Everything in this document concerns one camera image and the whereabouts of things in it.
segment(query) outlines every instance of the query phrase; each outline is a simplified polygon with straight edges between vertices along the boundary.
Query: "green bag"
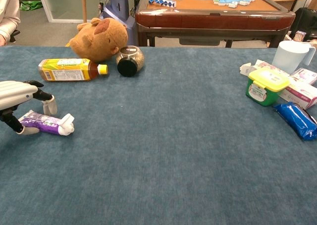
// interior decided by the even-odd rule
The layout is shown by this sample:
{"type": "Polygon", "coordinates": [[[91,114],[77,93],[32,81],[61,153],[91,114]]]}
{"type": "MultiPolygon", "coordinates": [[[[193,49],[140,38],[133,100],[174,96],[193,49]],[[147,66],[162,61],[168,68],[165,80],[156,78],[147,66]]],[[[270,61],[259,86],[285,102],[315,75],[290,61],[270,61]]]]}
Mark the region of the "green bag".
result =
{"type": "Polygon", "coordinates": [[[20,10],[29,11],[29,10],[42,8],[42,7],[43,5],[41,1],[22,1],[20,10]]]}

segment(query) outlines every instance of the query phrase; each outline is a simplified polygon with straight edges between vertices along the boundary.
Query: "white mug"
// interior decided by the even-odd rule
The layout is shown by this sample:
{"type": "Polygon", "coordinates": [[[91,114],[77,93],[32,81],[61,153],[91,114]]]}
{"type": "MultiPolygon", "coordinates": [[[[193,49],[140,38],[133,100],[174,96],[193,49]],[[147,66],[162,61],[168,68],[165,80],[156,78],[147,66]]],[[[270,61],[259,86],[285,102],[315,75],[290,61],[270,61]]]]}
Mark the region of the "white mug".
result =
{"type": "Polygon", "coordinates": [[[305,65],[309,65],[315,51],[316,48],[308,43],[282,41],[278,45],[272,65],[291,74],[299,63],[303,62],[305,65]]]}

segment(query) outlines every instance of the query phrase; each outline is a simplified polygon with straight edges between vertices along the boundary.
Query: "brown plush toy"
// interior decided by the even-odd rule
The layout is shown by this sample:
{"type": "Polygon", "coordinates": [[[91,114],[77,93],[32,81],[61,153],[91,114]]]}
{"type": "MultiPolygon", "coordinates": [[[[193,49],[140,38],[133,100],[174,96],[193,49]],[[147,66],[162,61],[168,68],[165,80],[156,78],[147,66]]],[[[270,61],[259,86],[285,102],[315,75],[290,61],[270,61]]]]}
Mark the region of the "brown plush toy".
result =
{"type": "Polygon", "coordinates": [[[77,25],[79,33],[69,41],[80,58],[99,62],[110,59],[127,45],[126,27],[113,18],[93,18],[91,23],[77,25]]]}

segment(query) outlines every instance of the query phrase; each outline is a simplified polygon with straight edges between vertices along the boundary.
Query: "blue package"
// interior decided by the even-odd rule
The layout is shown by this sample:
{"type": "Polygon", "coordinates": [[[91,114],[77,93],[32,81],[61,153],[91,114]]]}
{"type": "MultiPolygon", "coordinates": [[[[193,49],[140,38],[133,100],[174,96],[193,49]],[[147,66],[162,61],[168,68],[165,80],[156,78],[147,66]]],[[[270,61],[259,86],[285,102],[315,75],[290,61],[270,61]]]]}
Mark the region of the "blue package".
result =
{"type": "Polygon", "coordinates": [[[317,122],[298,104],[289,102],[274,108],[301,138],[304,140],[317,138],[317,122]]]}

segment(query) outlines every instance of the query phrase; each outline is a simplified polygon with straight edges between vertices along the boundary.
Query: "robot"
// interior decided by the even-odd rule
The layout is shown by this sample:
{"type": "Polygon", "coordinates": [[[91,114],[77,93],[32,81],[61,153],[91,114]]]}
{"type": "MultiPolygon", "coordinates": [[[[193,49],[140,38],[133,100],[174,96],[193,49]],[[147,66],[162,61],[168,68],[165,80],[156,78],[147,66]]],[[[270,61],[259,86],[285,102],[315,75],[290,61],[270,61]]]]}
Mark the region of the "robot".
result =
{"type": "Polygon", "coordinates": [[[41,100],[44,114],[57,113],[54,95],[43,92],[38,87],[44,85],[38,81],[2,81],[0,82],[0,120],[5,122],[17,134],[29,135],[39,132],[38,128],[25,127],[13,115],[18,106],[32,98],[41,100]]]}
{"type": "Polygon", "coordinates": [[[138,33],[136,30],[135,19],[129,15],[129,0],[110,0],[110,4],[104,7],[106,17],[114,18],[127,26],[128,43],[127,45],[138,45],[138,33]]]}

